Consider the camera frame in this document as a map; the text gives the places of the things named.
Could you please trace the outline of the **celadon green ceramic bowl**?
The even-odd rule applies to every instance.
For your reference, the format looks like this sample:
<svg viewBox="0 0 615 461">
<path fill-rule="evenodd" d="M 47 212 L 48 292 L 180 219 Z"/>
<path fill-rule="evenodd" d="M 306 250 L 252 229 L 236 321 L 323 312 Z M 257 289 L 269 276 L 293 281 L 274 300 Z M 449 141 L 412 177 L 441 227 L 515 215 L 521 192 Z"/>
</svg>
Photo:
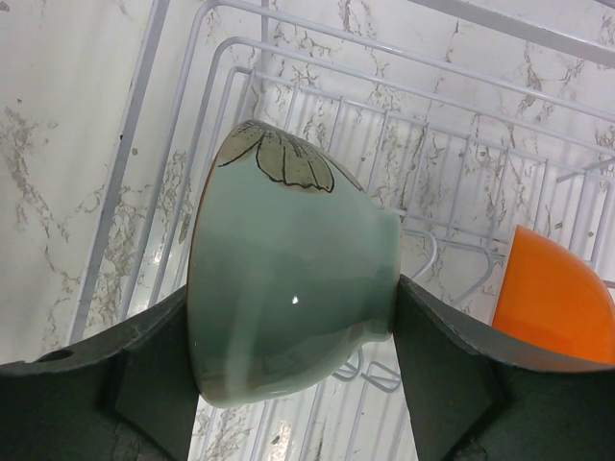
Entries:
<svg viewBox="0 0 615 461">
<path fill-rule="evenodd" d="M 387 340 L 400 217 L 313 144 L 258 120 L 221 144 L 187 269 L 200 393 L 227 408 L 302 391 Z"/>
</svg>

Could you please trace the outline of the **white wire dish rack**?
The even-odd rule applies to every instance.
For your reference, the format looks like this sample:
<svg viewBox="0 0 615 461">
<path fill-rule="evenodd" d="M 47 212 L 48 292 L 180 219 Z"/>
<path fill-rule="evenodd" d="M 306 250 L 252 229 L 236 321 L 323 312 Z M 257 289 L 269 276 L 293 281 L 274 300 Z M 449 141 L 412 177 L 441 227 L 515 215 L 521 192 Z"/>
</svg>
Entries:
<svg viewBox="0 0 615 461">
<path fill-rule="evenodd" d="M 403 269 L 492 320 L 516 227 L 614 281 L 614 5 L 156 1 L 66 340 L 185 282 L 232 126 L 330 152 L 403 224 Z"/>
</svg>

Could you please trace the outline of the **orange plastic bowl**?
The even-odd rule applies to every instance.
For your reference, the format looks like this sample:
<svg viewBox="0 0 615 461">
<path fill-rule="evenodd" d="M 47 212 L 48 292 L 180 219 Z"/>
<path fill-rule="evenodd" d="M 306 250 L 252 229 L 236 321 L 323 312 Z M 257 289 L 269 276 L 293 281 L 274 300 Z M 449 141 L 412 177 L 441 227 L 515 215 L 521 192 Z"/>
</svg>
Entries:
<svg viewBox="0 0 615 461">
<path fill-rule="evenodd" d="M 580 257 L 515 228 L 492 327 L 542 349 L 614 363 L 614 301 Z"/>
</svg>

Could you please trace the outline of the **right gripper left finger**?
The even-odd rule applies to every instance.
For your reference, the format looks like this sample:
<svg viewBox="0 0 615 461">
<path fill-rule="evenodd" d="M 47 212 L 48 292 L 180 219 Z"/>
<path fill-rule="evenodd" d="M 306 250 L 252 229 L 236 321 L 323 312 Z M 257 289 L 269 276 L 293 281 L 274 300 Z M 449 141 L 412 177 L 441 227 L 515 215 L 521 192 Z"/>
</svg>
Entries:
<svg viewBox="0 0 615 461">
<path fill-rule="evenodd" d="M 199 391 L 186 290 L 34 362 L 1 367 L 4 460 L 185 460 Z"/>
</svg>

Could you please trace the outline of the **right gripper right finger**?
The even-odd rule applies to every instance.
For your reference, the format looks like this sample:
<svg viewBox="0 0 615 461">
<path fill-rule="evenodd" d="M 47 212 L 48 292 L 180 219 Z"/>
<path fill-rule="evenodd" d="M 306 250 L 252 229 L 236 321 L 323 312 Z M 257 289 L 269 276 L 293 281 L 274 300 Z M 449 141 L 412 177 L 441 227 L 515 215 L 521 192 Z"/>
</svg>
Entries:
<svg viewBox="0 0 615 461">
<path fill-rule="evenodd" d="M 419 459 L 613 459 L 613 367 L 515 339 L 407 277 L 393 337 Z"/>
</svg>

